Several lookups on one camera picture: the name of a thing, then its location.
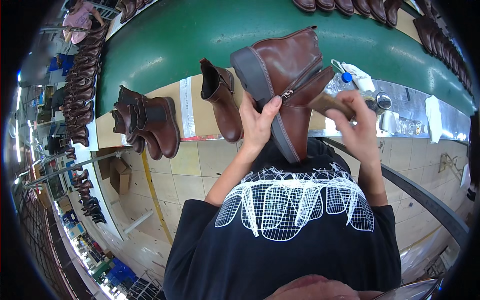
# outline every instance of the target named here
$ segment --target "green conveyor belt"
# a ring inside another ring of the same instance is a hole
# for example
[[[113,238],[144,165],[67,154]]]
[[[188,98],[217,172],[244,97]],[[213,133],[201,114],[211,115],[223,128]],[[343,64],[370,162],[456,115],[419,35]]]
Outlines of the green conveyor belt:
[[[457,77],[422,45],[375,20],[300,12],[291,0],[162,0],[106,43],[98,115],[117,101],[119,84],[140,93],[200,73],[198,60],[229,67],[230,53],[254,42],[317,25],[324,66],[354,64],[372,78],[403,84],[470,115],[472,99]]]

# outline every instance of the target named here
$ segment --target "wooden brush handle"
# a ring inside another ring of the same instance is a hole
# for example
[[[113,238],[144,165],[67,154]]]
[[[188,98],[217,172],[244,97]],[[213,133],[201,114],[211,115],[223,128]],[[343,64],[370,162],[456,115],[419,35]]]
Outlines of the wooden brush handle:
[[[326,116],[325,112],[327,110],[331,108],[338,109],[349,121],[355,116],[355,111],[325,92],[321,92],[317,97],[310,101],[308,107],[318,111],[324,116]]]

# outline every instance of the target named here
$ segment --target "gray rubber sole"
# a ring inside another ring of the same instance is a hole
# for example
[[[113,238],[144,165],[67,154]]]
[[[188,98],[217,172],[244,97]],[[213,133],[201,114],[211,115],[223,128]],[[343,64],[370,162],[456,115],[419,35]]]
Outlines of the gray rubber sole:
[[[256,54],[252,47],[245,47],[230,55],[230,63],[240,79],[244,90],[249,92],[257,103],[257,111],[275,96],[265,63]],[[295,151],[283,126],[280,113],[277,113],[272,122],[272,137],[280,152],[289,163],[297,163],[300,158]]]

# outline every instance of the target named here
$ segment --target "blue bottle cap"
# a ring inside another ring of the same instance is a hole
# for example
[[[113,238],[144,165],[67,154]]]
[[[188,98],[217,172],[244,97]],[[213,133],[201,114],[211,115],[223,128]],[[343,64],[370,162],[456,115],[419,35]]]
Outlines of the blue bottle cap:
[[[345,72],[342,74],[342,81],[345,82],[346,84],[352,81],[352,74]]]

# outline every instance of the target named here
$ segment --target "pink shirt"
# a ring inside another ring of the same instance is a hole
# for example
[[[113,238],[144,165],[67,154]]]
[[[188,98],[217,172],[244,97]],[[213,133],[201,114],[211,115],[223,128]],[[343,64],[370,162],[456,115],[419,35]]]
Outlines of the pink shirt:
[[[67,14],[67,17],[63,19],[63,26],[90,29],[92,27],[92,21],[89,18],[89,13],[92,9],[93,4],[90,2],[84,2],[84,5],[76,13],[72,15]],[[72,31],[72,43],[80,43],[87,34],[87,32]]]

